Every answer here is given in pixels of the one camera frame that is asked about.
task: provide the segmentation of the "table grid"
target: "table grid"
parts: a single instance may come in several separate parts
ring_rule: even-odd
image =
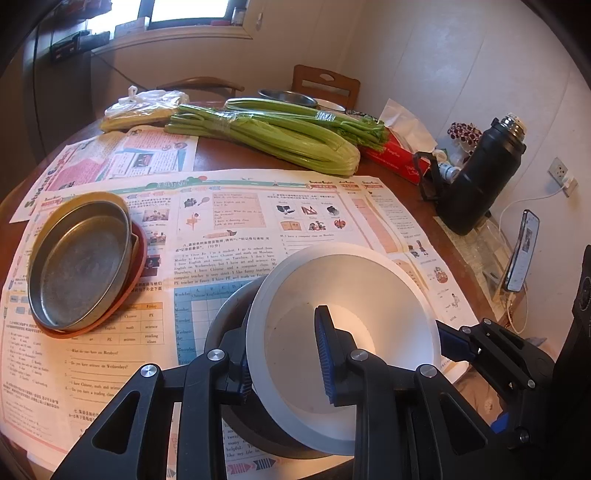
[[[178,364],[203,353],[209,326],[223,303],[250,280],[236,280],[174,289],[174,327]]]
[[[111,321],[72,341],[85,345],[163,345],[163,313],[161,301],[123,305]]]

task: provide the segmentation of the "black bowl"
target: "black bowl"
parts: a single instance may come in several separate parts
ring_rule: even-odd
[[[207,332],[204,347],[206,352],[218,348],[224,334],[242,324],[265,277],[263,275],[239,288],[224,302]],[[254,391],[242,405],[222,405],[222,418],[241,438],[272,455],[296,459],[328,456],[327,453],[311,449],[286,434],[267,413]]]

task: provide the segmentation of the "plastic bag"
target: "plastic bag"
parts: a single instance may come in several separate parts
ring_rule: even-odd
[[[189,96],[183,92],[149,90],[138,93],[138,88],[133,85],[129,87],[128,95],[105,110],[100,123],[103,132],[166,121],[177,112],[179,105],[189,102]]]

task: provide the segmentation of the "plastic container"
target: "plastic container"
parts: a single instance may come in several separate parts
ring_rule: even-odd
[[[434,313],[416,284],[383,255],[357,245],[308,247],[262,283],[246,330],[254,389],[273,420],[308,447],[353,455],[355,407],[333,407],[324,392],[314,309],[328,305],[335,326],[359,348],[397,367],[440,366]]]

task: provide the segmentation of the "thermos lid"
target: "thermos lid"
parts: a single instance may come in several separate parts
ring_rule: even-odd
[[[516,114],[509,113],[509,115],[503,117],[499,124],[500,126],[505,128],[510,134],[517,137],[520,141],[523,141],[523,139],[525,138],[527,128],[525,127],[521,118],[519,118]]]

